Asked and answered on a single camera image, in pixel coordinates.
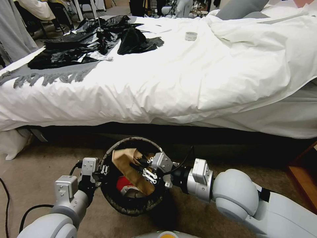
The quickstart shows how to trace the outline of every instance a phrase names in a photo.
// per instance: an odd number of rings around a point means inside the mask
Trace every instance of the black cord on floor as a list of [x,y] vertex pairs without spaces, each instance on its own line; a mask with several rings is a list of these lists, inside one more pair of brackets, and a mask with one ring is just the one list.
[[9,195],[9,191],[8,191],[6,185],[4,184],[2,178],[0,178],[0,182],[2,183],[2,186],[3,186],[4,190],[6,191],[6,194],[7,194],[7,197],[8,197],[7,208],[6,208],[6,237],[9,238],[9,231],[8,231],[8,212],[9,212],[10,195]]
[[19,234],[20,234],[21,231],[23,230],[24,222],[25,222],[25,219],[26,219],[27,214],[28,214],[30,211],[32,211],[33,209],[35,209],[35,208],[40,208],[40,207],[50,207],[50,208],[52,208],[52,207],[54,207],[54,206],[53,206],[53,205],[50,205],[50,204],[41,204],[41,205],[36,205],[36,206],[34,206],[34,207],[31,207],[29,210],[27,210],[27,211],[24,213],[23,217],[22,217],[21,224],[20,224],[20,229],[19,229]]

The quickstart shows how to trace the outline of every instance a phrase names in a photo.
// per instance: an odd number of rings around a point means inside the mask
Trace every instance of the metal bracket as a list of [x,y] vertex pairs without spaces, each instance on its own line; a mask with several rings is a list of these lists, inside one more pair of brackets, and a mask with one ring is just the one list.
[[195,182],[206,185],[209,173],[209,167],[206,160],[195,159],[193,167],[193,178]]
[[172,166],[173,162],[164,152],[156,153],[151,165],[153,169],[160,169],[164,173],[171,171]]
[[157,175],[152,173],[151,171],[149,171],[148,169],[144,168],[143,169],[143,174],[142,174],[143,177],[146,177],[148,180],[151,181],[151,183],[153,184],[156,184],[157,183]]
[[83,159],[83,165],[82,165],[82,174],[79,178],[79,180],[82,179],[83,175],[90,176],[90,182],[95,183],[96,180],[93,178],[92,174],[97,171],[99,164],[99,159],[96,157],[86,157]]
[[76,176],[63,175],[55,181],[55,197],[57,201],[71,202],[78,191]]

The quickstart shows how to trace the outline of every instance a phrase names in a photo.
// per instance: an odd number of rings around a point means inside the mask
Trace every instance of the black garbage bag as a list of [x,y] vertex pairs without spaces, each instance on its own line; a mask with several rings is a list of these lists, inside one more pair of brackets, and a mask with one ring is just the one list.
[[107,20],[105,20],[103,18],[91,19],[91,20],[84,19],[79,24],[76,31],[77,31],[77,33],[79,33],[79,32],[92,32],[99,27],[99,22],[100,22],[100,27],[103,30],[104,29],[127,28],[127,27],[129,27],[129,23],[128,23],[129,20],[130,20],[130,18],[126,15],[115,16],[115,17],[109,18]]
[[87,48],[85,46],[76,47],[67,50],[55,50],[55,49],[45,49],[39,55],[34,57],[27,66],[30,69],[50,69],[50,68],[60,68],[69,65],[83,64],[89,62],[95,62],[97,60],[84,57],[81,62],[77,60],[85,53],[93,52],[97,50],[97,47]]
[[44,42],[47,49],[71,49],[79,47],[81,44],[88,44],[92,41],[93,33],[81,32],[61,36],[56,39],[46,40]]
[[116,34],[110,31],[98,31],[97,32],[97,42],[99,42],[98,51],[99,53],[105,55],[112,49],[120,40],[120,34]]
[[141,31],[130,27],[121,34],[119,55],[142,53],[157,49],[164,44],[160,37],[147,39]]
[[[85,53],[99,51],[103,55],[107,54],[118,43],[125,29],[130,27],[134,29],[133,27],[140,25],[128,23],[129,19],[128,16],[116,16],[108,20],[99,18],[102,31],[98,30],[98,19],[83,20],[79,28],[77,28],[77,34],[71,32],[58,39],[45,41],[46,49],[31,60],[28,66],[31,69],[59,68],[96,61],[85,56],[78,62]],[[95,34],[98,40],[92,43]],[[143,47],[151,46],[156,49],[155,43],[149,42],[144,43]]]

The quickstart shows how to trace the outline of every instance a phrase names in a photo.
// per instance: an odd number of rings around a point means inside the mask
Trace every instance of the chair leg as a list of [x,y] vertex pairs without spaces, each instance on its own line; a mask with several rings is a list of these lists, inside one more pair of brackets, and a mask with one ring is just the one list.
[[44,28],[44,26],[43,26],[43,24],[42,24],[41,22],[40,22],[40,27],[41,27],[41,29],[42,29],[42,32],[43,32],[45,38],[48,39],[47,34],[46,34],[46,31],[45,31],[45,28]]
[[56,21],[57,21],[57,23],[59,24],[59,27],[60,27],[60,29],[62,30],[62,33],[63,33],[63,35],[65,34],[65,32],[64,32],[64,30],[63,30],[63,28],[62,28],[62,26],[60,25],[60,23],[59,23],[59,21],[58,21],[58,19],[56,18]]

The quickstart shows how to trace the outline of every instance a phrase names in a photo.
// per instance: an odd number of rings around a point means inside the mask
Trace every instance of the white paper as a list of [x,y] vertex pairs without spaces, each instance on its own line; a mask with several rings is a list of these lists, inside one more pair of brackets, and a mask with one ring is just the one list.
[[159,26],[159,25],[154,25],[154,24],[153,25],[152,24],[144,24],[144,25],[136,27],[136,29],[143,30],[143,31],[149,31],[149,32],[158,34],[158,33],[168,31],[171,28]]
[[105,56],[103,54],[100,54],[98,51],[94,51],[87,54],[88,57],[96,59],[96,60],[106,60],[106,61],[112,61],[113,57]]

